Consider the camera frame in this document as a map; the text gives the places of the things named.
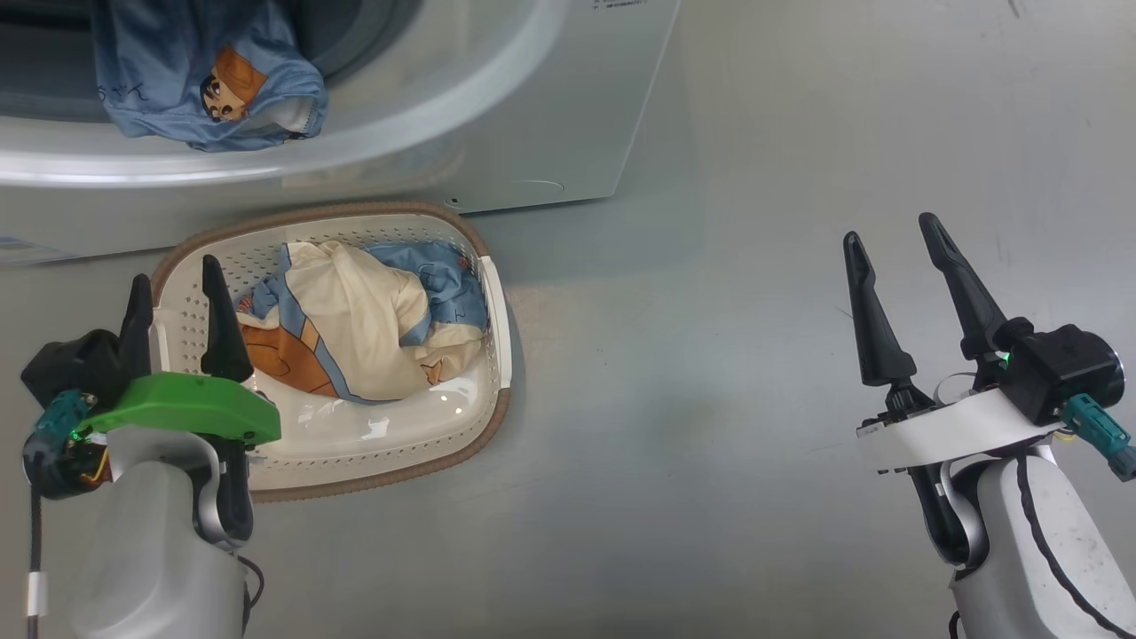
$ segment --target teal connector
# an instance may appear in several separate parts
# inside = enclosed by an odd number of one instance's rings
[[[1128,446],[1131,435],[1096,400],[1085,393],[1075,396],[1066,404],[1061,421],[1103,455],[1121,481],[1136,479],[1136,448]]]

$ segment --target floor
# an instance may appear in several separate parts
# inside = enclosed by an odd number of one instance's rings
[[[686,2],[618,194],[474,218],[520,345],[500,433],[432,476],[258,507],[247,636],[945,637],[916,495],[857,454],[883,392],[859,384],[840,240],[863,238],[925,390],[967,364],[922,210],[1008,315],[1136,352],[1134,70],[1117,0]],[[116,326],[159,258],[0,272],[0,446],[35,417],[37,345]],[[1136,583],[1136,489],[1055,453]],[[0,478],[15,634],[25,488]],[[47,506],[48,638],[103,497]]]

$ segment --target clothing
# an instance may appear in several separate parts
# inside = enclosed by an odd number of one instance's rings
[[[449,244],[294,242],[279,263],[237,301],[237,320],[252,365],[292,388],[402,399],[457,377],[481,350],[485,297]]]
[[[91,0],[99,96],[130,138],[249,151],[319,134],[327,91],[278,0]]]

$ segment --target basket rim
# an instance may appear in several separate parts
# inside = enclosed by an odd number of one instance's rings
[[[158,304],[161,300],[161,293],[166,288],[166,282],[169,280],[170,274],[174,269],[189,257],[195,250],[208,247],[209,244],[228,240],[239,235],[244,235],[248,233],[254,233],[257,231],[267,231],[269,229],[275,229],[278,226],[287,226],[291,224],[301,224],[307,222],[319,222],[321,219],[339,219],[344,217],[374,217],[377,215],[423,215],[427,217],[434,217],[441,219],[454,229],[458,230],[465,238],[469,241],[470,246],[474,248],[474,252],[477,254],[478,258],[486,257],[490,255],[488,247],[485,246],[485,241],[477,231],[465,219],[458,215],[450,213],[442,207],[420,201],[395,201],[395,202],[378,202],[378,201],[366,201],[366,202],[350,202],[350,204],[337,204],[337,205],[325,205],[316,207],[306,207],[298,210],[279,213],[275,215],[267,215],[264,217],[256,217],[245,222],[240,222],[236,224],[231,224],[228,226],[222,226],[218,229],[212,229],[198,233],[182,243],[174,247],[174,249],[161,260],[158,268],[154,271],[151,277],[151,291],[154,300],[154,308],[159,308]],[[498,339],[511,339],[510,335],[498,335]],[[488,423],[485,429],[474,438],[466,447],[461,450],[451,453],[444,457],[438,457],[437,459],[431,459],[428,462],[423,462],[420,464],[415,464],[412,466],[407,466],[406,468],[399,468],[396,471],[387,471],[385,473],[378,473],[375,475],[368,475],[365,478],[357,478],[351,480],[304,486],[296,488],[275,488],[275,489],[264,489],[264,490],[252,490],[252,499],[258,504],[272,504],[276,501],[298,501],[302,499],[317,499],[320,497],[333,497],[336,495],[348,495],[351,492],[359,492],[362,490],[369,490],[371,488],[379,488],[383,486],[390,486],[392,483],[398,483],[401,481],[407,481],[410,479],[419,478],[423,475],[428,475],[431,473],[436,473],[438,471],[456,466],[466,459],[473,457],[475,454],[481,451],[488,443],[493,435],[496,434],[498,429],[500,429],[501,423],[504,421],[506,413],[509,408],[509,399],[512,392],[511,389],[502,388],[498,390],[496,405],[493,407],[493,415],[490,417]]]

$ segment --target washing machine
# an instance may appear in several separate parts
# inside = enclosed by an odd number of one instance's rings
[[[87,0],[0,0],[0,264],[168,247],[299,205],[615,192],[680,0],[291,0],[323,133],[206,153],[109,123]]]

